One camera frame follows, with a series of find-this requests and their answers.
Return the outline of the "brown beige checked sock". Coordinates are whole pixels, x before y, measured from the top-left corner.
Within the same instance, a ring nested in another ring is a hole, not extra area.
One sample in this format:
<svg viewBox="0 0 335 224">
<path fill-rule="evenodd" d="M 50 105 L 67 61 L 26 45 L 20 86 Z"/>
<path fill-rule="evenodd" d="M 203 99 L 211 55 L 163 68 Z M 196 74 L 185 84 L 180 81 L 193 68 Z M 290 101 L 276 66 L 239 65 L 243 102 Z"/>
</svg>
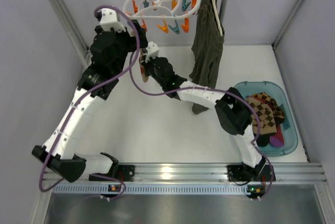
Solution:
<svg viewBox="0 0 335 224">
<path fill-rule="evenodd" d="M 273 112 L 270 109 L 270 107 L 255 99 L 254 97 L 248 97 L 246 101 L 249 103 L 249 105 L 254 109 L 256 112 L 259 121 L 260 121 L 260 135 L 275 135 L 276 130 L 276 123 L 273 116 Z"/>
</svg>

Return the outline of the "red purple striped sock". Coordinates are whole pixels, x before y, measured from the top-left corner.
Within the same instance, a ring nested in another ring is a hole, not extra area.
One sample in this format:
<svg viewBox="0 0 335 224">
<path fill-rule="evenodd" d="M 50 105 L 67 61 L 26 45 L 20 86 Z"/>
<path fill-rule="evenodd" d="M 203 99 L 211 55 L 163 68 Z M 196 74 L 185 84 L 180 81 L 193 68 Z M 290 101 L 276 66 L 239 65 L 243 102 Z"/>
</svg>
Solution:
<svg viewBox="0 0 335 224">
<path fill-rule="evenodd" d="M 284 146 L 285 141 L 284 141 L 284 137 L 282 134 L 281 125 L 277 126 L 276 134 L 273 136 L 270 136 L 270 144 L 276 148 L 281 148 Z"/>
</svg>

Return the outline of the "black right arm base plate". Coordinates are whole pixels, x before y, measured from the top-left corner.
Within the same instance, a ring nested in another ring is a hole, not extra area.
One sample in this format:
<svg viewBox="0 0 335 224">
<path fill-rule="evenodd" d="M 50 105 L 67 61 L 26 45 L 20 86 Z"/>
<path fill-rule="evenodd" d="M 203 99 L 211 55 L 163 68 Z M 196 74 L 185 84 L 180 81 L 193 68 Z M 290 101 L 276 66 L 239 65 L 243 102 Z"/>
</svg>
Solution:
<svg viewBox="0 0 335 224">
<path fill-rule="evenodd" d="M 260 168 L 252 168 L 244 164 L 228 165 L 228 180 L 230 182 L 270 182 L 276 181 L 274 172 L 271 171 L 269 165 L 265 165 L 262 170 Z"/>
</svg>

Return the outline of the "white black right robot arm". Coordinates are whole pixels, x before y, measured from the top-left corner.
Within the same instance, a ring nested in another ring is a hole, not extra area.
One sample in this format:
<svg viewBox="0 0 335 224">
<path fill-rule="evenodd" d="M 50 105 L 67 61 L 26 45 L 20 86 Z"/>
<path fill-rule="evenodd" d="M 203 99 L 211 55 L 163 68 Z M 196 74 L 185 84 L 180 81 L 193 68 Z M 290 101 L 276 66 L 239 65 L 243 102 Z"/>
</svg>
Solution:
<svg viewBox="0 0 335 224">
<path fill-rule="evenodd" d="M 167 58 L 143 56 L 141 73 L 152 77 L 170 98 L 192 102 L 216 112 L 222 129 L 234 136 L 242 157 L 243 172 L 259 176 L 266 164 L 256 140 L 260 135 L 260 120 L 255 109 L 237 89 L 227 91 L 207 88 L 175 74 Z"/>
</svg>

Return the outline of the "black sock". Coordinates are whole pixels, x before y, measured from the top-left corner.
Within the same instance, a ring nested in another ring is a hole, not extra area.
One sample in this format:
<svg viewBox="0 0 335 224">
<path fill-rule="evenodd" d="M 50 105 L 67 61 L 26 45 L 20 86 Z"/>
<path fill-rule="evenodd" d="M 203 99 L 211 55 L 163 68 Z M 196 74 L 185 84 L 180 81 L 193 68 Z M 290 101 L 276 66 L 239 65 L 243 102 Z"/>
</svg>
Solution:
<svg viewBox="0 0 335 224">
<path fill-rule="evenodd" d="M 259 135 L 256 142 L 259 147 L 265 147 L 270 143 L 270 138 L 273 136 L 273 133 Z"/>
</svg>

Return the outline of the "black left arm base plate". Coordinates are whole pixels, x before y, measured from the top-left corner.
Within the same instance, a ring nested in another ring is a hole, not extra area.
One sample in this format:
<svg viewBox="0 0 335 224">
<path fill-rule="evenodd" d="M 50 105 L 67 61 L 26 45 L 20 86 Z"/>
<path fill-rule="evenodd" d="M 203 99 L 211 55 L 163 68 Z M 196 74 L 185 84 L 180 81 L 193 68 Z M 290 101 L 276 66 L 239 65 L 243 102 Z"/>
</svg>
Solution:
<svg viewBox="0 0 335 224">
<path fill-rule="evenodd" d="M 107 174 L 98 173 L 98 176 L 90 175 L 89 181 L 112 181 L 111 178 L 122 182 L 132 182 L 135 175 L 134 165 L 113 165 Z"/>
</svg>

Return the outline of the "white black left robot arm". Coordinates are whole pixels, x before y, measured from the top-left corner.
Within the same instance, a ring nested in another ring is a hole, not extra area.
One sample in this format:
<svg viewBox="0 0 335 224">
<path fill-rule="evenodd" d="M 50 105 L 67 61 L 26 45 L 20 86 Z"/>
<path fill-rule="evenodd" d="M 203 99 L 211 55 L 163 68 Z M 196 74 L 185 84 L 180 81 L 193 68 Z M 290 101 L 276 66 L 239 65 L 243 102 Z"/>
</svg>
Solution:
<svg viewBox="0 0 335 224">
<path fill-rule="evenodd" d="M 32 155 L 68 182 L 82 175 L 102 174 L 115 177 L 118 160 L 101 152 L 96 155 L 76 154 L 75 147 L 92 116 L 107 100 L 118 83 L 128 53 L 148 45 L 146 31 L 132 20 L 139 38 L 125 29 L 117 32 L 112 27 L 95 27 L 96 36 L 90 47 L 91 64 L 83 72 L 73 100 L 51 137 L 32 150 Z"/>
</svg>

